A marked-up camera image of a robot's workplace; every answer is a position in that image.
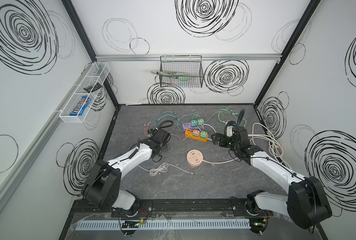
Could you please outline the orange power strip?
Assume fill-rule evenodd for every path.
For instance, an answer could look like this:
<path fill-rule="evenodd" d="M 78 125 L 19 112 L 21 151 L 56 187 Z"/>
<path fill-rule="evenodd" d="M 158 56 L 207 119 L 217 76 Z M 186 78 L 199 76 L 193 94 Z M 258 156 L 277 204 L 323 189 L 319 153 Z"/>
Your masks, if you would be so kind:
<path fill-rule="evenodd" d="M 190 139 L 198 140 L 201 142 L 207 142 L 209 139 L 209 135 L 207 132 L 200 131 L 200 130 L 185 130 L 185 136 Z"/>

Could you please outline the purple power strip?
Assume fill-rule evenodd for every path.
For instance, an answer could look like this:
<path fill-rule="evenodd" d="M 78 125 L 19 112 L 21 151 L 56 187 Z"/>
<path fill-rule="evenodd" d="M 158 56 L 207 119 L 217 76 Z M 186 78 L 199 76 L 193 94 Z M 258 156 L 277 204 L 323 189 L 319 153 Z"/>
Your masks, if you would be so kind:
<path fill-rule="evenodd" d="M 191 123 L 183 123 L 182 124 L 182 127 L 183 127 L 183 131 L 185 132 L 187 129 L 190 129 L 190 130 L 200 130 L 202 131 L 204 129 L 203 126 L 192 126 Z"/>

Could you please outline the pink charger adapter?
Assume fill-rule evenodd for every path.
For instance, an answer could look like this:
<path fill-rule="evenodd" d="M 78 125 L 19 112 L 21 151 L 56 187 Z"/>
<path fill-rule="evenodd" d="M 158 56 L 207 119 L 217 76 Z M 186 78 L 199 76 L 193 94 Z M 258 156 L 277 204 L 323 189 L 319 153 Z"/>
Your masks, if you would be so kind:
<path fill-rule="evenodd" d="M 201 133 L 201 131 L 199 131 L 199 130 L 193 130 L 193 136 L 194 137 L 199 137 L 200 133 Z"/>

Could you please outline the round pink power socket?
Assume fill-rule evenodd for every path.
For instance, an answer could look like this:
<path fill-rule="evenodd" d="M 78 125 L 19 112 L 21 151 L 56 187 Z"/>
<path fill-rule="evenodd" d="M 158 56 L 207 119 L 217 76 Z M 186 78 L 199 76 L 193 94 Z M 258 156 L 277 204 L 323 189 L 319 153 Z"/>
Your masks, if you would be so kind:
<path fill-rule="evenodd" d="M 204 161 L 204 157 L 201 151 L 199 150 L 190 150 L 187 153 L 187 162 L 192 167 L 200 166 Z"/>

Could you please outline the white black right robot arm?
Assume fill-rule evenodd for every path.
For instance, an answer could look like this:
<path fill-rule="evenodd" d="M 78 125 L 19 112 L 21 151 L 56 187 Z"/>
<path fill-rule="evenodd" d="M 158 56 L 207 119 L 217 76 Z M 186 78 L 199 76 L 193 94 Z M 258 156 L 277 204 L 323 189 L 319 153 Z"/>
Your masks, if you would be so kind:
<path fill-rule="evenodd" d="M 286 191 L 286 196 L 263 190 L 249 194 L 246 208 L 250 215 L 275 212 L 291 218 L 302 229 L 332 217 L 333 212 L 320 180 L 298 174 L 271 158 L 262 148 L 251 143 L 245 128 L 227 126 L 224 133 L 212 134 L 211 139 L 214 145 L 228 148 L 238 160 L 259 169 Z"/>

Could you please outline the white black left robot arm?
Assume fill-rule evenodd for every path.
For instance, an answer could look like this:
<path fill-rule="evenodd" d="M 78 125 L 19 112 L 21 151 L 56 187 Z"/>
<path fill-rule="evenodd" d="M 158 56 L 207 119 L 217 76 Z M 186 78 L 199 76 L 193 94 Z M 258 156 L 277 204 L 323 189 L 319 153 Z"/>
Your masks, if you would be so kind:
<path fill-rule="evenodd" d="M 81 190 L 82 198 L 100 210 L 120 208 L 132 211 L 137 208 L 137 197 L 120 189 L 121 180 L 139 164 L 160 156 L 170 138 L 171 135 L 167 131 L 156 129 L 150 137 L 138 139 L 127 153 L 107 162 L 98 160 Z"/>

